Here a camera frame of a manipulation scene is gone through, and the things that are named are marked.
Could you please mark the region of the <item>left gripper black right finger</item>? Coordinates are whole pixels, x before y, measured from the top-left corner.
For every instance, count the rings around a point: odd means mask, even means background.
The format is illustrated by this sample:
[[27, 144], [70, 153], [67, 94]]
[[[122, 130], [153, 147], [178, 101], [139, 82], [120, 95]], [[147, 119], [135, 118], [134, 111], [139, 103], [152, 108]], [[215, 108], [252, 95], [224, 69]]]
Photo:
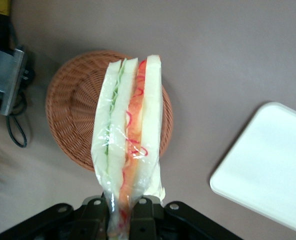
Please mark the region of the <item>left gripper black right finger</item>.
[[240, 240], [241, 238], [181, 201], [161, 206], [144, 196], [130, 218], [131, 240]]

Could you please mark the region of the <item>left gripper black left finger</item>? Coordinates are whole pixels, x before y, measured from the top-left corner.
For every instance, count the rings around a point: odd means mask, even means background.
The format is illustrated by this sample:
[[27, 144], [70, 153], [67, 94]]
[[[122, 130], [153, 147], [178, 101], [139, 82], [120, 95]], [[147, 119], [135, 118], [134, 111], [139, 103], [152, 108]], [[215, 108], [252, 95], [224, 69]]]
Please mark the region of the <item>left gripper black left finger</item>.
[[58, 203], [0, 233], [0, 240], [106, 240], [109, 219], [103, 197], [86, 198], [78, 209]]

